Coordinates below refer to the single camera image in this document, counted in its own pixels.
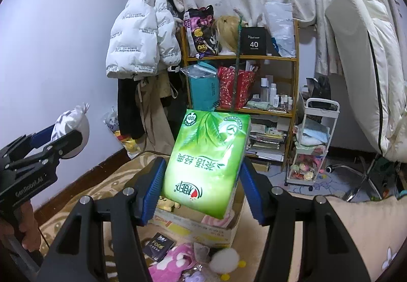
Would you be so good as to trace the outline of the person left hand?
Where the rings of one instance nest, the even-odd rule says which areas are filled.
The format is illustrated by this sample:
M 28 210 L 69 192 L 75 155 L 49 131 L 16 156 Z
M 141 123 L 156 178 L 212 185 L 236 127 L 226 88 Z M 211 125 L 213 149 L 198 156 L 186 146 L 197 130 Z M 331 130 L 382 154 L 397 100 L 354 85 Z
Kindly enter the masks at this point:
M 22 204 L 20 209 L 21 219 L 19 222 L 19 231 L 24 235 L 21 245 L 25 250 L 32 253 L 39 250 L 41 245 L 41 235 L 38 229 L 38 223 L 35 219 L 33 207 L 30 201 Z M 1 241 L 4 241 L 6 236 L 14 234 L 14 228 L 11 226 L 11 224 L 3 219 L 1 219 L 0 229 Z

